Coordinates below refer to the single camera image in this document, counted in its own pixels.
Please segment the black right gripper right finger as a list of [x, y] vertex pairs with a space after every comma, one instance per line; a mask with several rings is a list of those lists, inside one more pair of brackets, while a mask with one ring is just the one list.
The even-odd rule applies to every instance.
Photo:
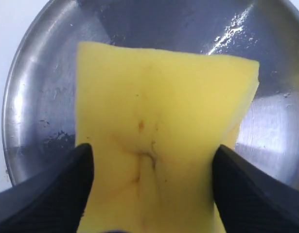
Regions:
[[228, 233], [299, 233], [299, 191], [225, 145], [212, 161], [212, 191]]

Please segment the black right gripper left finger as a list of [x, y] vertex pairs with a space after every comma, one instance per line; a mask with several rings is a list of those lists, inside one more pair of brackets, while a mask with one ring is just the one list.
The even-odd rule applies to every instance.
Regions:
[[81, 144], [30, 179], [0, 192], [0, 233], [75, 233], [94, 179]]

